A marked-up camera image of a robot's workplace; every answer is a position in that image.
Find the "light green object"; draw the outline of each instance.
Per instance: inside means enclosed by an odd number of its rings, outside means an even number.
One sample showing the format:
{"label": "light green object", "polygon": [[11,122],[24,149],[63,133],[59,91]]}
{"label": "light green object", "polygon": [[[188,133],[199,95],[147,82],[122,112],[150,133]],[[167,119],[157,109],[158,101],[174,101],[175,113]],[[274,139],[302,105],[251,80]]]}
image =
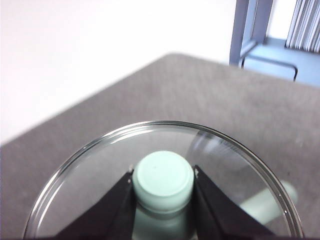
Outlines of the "light green object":
{"label": "light green object", "polygon": [[194,172],[190,164],[172,151],[156,151],[144,157],[133,172],[138,202],[149,211],[174,213],[191,199]]}
{"label": "light green object", "polygon": [[[298,202],[298,193],[294,186],[287,181],[281,181],[285,191],[294,204]],[[278,207],[278,204],[268,188],[258,192],[240,204],[240,207],[255,220],[265,225],[273,219],[285,214]]]}
{"label": "light green object", "polygon": [[144,157],[133,172],[138,201],[134,240],[191,239],[195,235],[190,202],[194,172],[172,151],[156,151]]}

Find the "petri dish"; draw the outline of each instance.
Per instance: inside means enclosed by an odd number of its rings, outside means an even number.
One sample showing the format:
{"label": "petri dish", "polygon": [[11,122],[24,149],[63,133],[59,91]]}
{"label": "petri dish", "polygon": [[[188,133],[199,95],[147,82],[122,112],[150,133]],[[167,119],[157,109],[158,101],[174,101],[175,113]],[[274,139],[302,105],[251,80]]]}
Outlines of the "petri dish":
{"label": "petri dish", "polygon": [[[181,121],[131,124],[88,143],[49,179],[38,196],[24,237],[58,234],[92,207],[150,153],[172,151],[198,165],[237,205],[278,236],[303,237],[296,208],[281,181],[252,151],[214,129]],[[273,206],[255,208],[259,195]]]}

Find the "gray table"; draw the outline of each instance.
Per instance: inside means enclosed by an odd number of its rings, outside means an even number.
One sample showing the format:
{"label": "gray table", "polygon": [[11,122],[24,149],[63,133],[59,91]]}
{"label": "gray table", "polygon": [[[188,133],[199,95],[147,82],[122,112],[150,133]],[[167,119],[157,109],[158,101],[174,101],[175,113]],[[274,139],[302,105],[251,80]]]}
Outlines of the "gray table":
{"label": "gray table", "polygon": [[178,120],[217,129],[261,157],[296,187],[305,234],[320,237],[319,106],[318,88],[164,56],[2,146],[1,236],[22,236],[46,181],[84,144],[127,124]]}

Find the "glass dish rim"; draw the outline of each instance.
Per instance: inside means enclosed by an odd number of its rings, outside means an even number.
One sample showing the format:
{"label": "glass dish rim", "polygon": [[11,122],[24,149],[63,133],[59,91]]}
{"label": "glass dish rim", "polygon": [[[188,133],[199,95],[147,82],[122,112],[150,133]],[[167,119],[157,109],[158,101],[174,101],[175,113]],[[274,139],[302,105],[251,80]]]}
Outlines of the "glass dish rim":
{"label": "glass dish rim", "polygon": [[52,192],[52,187],[54,183],[59,179],[62,173],[73,163],[75,162],[83,153],[100,143],[102,140],[114,138],[120,134],[126,134],[133,129],[146,127],[146,126],[156,126],[156,125],[168,125],[168,126],[179,126],[179,127],[187,127],[196,129],[199,131],[205,131],[212,135],[218,136],[236,146],[239,150],[245,153],[249,158],[245,158],[252,166],[252,168],[256,171],[257,174],[264,180],[265,184],[271,189],[273,196],[277,199],[278,204],[284,210],[283,214],[286,219],[287,227],[292,237],[304,237],[304,232],[301,224],[300,217],[298,215],[297,209],[293,204],[291,198],[287,194],[285,188],[276,177],[276,175],[269,169],[269,167],[250,149],[246,146],[242,145],[237,140],[233,139],[232,137],[215,130],[213,128],[203,126],[197,123],[185,122],[185,121],[175,121],[175,120],[159,120],[159,121],[143,121],[137,122],[133,124],[129,124],[120,128],[117,128],[113,131],[110,131],[102,136],[96,138],[95,140],[89,142],[88,144],[81,147],[78,151],[76,151],[71,157],[69,157],[59,168],[58,170],[49,178],[47,183],[44,185],[40,194],[36,198],[36,201],[32,207],[31,213],[25,225],[25,230],[23,237],[35,237],[30,236],[30,228],[31,224],[35,221],[36,215],[39,212],[42,204],[44,203],[45,199],[50,195]]}

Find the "mint green bottle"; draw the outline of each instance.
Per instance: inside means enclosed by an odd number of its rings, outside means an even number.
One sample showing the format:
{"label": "mint green bottle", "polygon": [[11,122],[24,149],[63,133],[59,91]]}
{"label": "mint green bottle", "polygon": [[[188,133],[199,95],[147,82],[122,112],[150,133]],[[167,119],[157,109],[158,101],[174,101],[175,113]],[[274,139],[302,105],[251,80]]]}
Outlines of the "mint green bottle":
{"label": "mint green bottle", "polygon": [[182,156],[172,151],[153,152],[135,167],[132,181],[137,199],[134,240],[193,238],[190,199],[194,173]]}

